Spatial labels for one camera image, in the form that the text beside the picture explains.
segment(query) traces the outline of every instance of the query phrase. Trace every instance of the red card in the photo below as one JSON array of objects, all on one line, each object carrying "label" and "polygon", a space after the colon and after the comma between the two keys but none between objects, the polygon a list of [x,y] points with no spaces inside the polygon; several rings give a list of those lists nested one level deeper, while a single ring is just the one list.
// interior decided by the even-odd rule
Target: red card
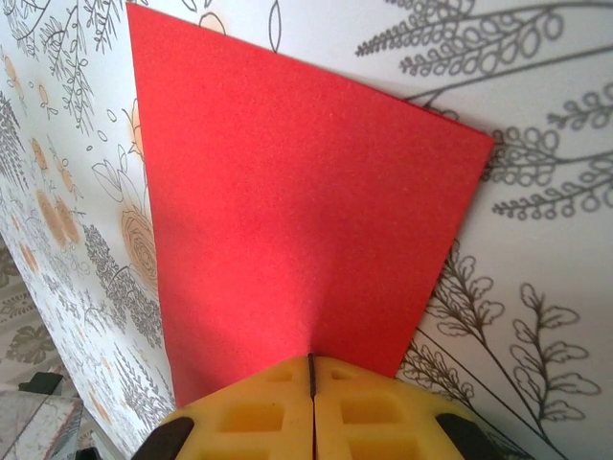
[{"label": "red card", "polygon": [[178,403],[308,352],[393,376],[492,140],[127,8]]}]

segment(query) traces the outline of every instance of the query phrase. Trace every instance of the yellow plastic object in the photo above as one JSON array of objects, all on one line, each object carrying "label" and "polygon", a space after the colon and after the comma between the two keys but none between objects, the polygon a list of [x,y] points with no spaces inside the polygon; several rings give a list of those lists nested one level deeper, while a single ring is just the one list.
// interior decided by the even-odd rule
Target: yellow plastic object
[{"label": "yellow plastic object", "polygon": [[169,415],[194,427],[176,460],[312,460],[306,357],[294,357]]},{"label": "yellow plastic object", "polygon": [[[314,387],[316,392],[312,400]],[[142,451],[139,456],[137,452],[134,458],[502,458],[478,451],[464,458],[437,420],[442,414],[470,421],[468,414],[456,404],[415,386],[387,379],[338,359],[316,357],[309,361],[306,356],[294,357],[175,411],[162,423],[166,430],[158,428],[149,436],[144,444],[148,446],[147,453]],[[177,437],[174,434],[177,431],[170,429],[170,422],[184,424],[187,421],[191,426],[189,419],[193,421],[193,427],[187,430],[189,435],[179,434]],[[455,436],[456,442],[460,436],[464,444],[479,441],[479,436],[470,431],[456,431]],[[176,456],[175,453],[162,452],[162,447],[169,446],[171,441],[178,442],[178,447],[173,448],[174,452],[178,451]]]},{"label": "yellow plastic object", "polygon": [[315,359],[319,460],[464,460],[435,417],[456,404],[329,357]]}]

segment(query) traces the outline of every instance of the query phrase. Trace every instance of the red paper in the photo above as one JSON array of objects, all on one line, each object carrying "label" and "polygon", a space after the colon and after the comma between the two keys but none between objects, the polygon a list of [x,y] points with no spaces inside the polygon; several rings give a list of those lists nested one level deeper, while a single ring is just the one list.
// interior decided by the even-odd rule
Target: red paper
[{"label": "red paper", "polygon": [[178,403],[308,352],[392,376],[491,139],[127,8]]}]

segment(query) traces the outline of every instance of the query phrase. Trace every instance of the wallpaper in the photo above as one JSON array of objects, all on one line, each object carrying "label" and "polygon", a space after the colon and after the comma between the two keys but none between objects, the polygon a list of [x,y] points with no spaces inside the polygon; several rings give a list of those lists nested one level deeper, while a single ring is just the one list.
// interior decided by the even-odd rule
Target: wallpaper
[{"label": "wallpaper", "polygon": [[[507,458],[606,457],[613,2],[138,3],[491,134],[397,377],[472,410]],[[174,401],[125,5],[2,13],[0,230],[85,406],[128,455]]]}]

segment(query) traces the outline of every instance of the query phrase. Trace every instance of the rose illustration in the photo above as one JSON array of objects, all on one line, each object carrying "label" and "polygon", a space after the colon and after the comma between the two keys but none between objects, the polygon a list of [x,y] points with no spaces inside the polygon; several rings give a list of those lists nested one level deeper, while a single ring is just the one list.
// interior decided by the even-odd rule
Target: rose illustration
[{"label": "rose illustration", "polygon": [[132,264],[147,287],[157,295],[157,262],[151,223],[139,211],[124,211],[122,234]]},{"label": "rose illustration", "polygon": [[66,244],[66,237],[64,236],[61,222],[59,221],[59,218],[57,218],[55,208],[51,205],[49,198],[42,190],[38,190],[36,192],[36,198],[38,198],[38,206],[40,206],[40,211],[42,212],[42,216],[45,218],[45,222],[47,222],[49,230],[51,230],[51,234],[56,239],[57,244],[63,246]]},{"label": "rose illustration", "polygon": [[73,215],[70,214],[68,206],[66,206],[66,203],[64,203],[61,198],[57,199],[56,211],[57,217],[68,238],[70,238],[72,242],[79,242],[79,230],[77,229]]}]

